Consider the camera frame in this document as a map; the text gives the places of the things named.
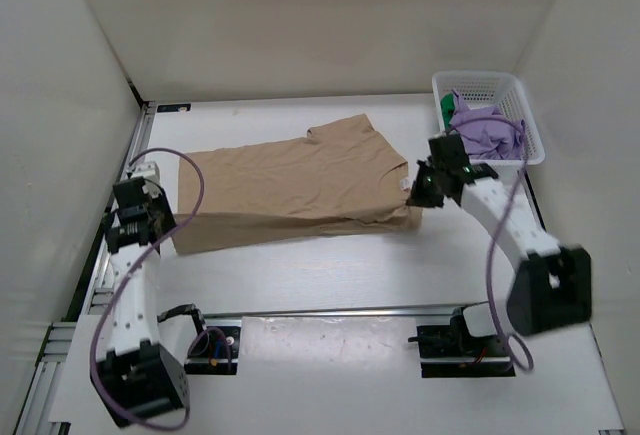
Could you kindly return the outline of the purple t shirt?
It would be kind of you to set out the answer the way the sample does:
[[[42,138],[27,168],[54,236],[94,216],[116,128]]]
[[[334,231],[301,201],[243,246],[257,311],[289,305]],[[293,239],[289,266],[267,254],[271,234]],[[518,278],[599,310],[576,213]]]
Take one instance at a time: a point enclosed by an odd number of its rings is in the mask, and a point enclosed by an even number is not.
[[[510,121],[497,106],[472,109],[457,91],[449,95],[448,131],[458,134],[470,159],[520,160],[525,148],[525,122]]]

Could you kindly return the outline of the beige t shirt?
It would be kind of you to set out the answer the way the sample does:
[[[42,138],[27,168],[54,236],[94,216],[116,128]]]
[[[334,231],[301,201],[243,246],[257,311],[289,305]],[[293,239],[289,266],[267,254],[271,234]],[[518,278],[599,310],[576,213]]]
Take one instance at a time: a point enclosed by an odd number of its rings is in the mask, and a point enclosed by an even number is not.
[[[365,114],[290,140],[194,152],[174,211],[180,255],[315,236],[419,229],[408,162]]]

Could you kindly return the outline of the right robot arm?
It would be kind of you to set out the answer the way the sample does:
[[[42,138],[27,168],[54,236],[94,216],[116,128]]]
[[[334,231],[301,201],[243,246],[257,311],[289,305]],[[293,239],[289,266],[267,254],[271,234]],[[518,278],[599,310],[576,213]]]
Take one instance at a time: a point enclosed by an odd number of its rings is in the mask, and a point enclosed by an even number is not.
[[[419,162],[408,205],[441,208],[447,199],[480,223],[491,237],[490,252],[502,252],[513,268],[505,296],[489,290],[485,303],[455,310],[449,330],[455,351],[470,355],[501,334],[528,337],[591,320],[589,253],[546,232],[489,165],[439,169]]]

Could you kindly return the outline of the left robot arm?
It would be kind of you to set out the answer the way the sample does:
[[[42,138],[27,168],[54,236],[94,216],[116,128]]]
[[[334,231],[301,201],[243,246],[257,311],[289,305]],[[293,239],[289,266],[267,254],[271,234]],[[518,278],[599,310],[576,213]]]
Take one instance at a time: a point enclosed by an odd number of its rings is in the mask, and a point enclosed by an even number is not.
[[[188,355],[206,350],[210,332],[193,304],[156,307],[159,245],[175,226],[166,197],[146,195],[119,200],[117,224],[106,233],[115,293],[90,344],[90,381],[120,428],[171,433],[186,420],[166,425],[158,417],[190,415],[184,365]]]

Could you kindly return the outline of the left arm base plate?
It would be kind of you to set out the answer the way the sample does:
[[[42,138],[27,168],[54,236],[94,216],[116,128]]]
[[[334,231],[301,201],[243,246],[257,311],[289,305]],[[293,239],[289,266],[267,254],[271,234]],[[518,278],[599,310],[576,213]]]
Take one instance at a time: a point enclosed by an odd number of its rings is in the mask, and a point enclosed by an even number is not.
[[[189,353],[185,363],[188,375],[232,376],[238,371],[241,343],[241,327],[219,326],[225,335],[225,342],[216,332],[211,331]]]

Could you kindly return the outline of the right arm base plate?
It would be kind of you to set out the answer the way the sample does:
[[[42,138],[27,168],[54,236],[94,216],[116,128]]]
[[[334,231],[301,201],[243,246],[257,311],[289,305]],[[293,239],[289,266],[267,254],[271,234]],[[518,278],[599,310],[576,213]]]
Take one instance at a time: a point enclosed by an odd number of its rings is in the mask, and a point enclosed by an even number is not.
[[[452,325],[421,325],[408,343],[418,348],[423,379],[516,376],[503,344],[495,335],[472,337]]]

